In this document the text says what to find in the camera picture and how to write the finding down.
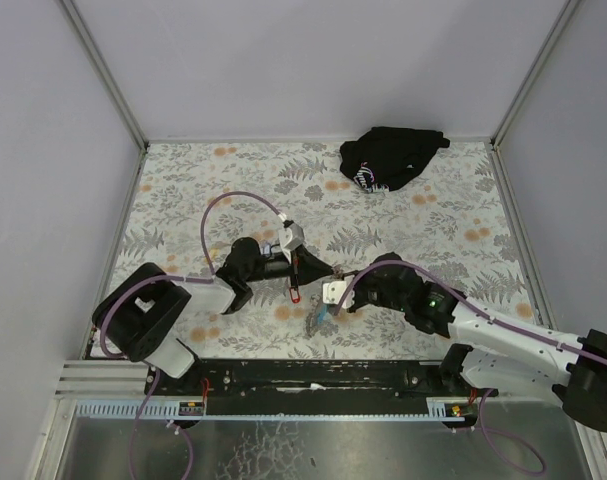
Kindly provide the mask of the grey keyring with blue handle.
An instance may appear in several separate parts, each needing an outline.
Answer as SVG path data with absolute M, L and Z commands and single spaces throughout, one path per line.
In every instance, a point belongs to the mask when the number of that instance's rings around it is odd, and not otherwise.
M 342 280 L 344 271 L 341 266 L 333 267 L 333 273 L 320 281 L 315 293 L 312 295 L 313 310 L 307 315 L 305 320 L 304 333 L 307 339 L 312 338 L 321 328 L 323 319 L 327 313 L 327 305 L 324 303 L 324 285 L 336 280 Z

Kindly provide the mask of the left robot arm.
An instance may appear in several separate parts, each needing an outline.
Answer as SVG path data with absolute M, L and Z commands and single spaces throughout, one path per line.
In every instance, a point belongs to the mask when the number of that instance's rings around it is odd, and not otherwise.
M 103 342 L 110 341 L 132 362 L 144 362 L 178 379 L 194 364 L 195 355 L 171 330 L 188 305 L 205 313 L 229 315 L 252 298 L 253 282 L 287 278 L 293 302 L 298 288 L 333 274 L 333 267 L 305 246 L 286 255 L 268 254 L 251 237 L 236 240 L 212 280 L 169 275 L 148 262 L 134 271 L 99 304 L 92 323 Z

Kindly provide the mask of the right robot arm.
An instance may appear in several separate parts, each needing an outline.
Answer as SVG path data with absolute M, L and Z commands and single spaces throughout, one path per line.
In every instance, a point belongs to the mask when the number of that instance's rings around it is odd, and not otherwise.
M 338 309 L 397 311 L 415 329 L 467 348 L 457 373 L 471 387 L 557 404 L 572 420 L 607 433 L 606 333 L 592 329 L 577 335 L 524 323 L 395 253 L 349 273 L 343 282 Z

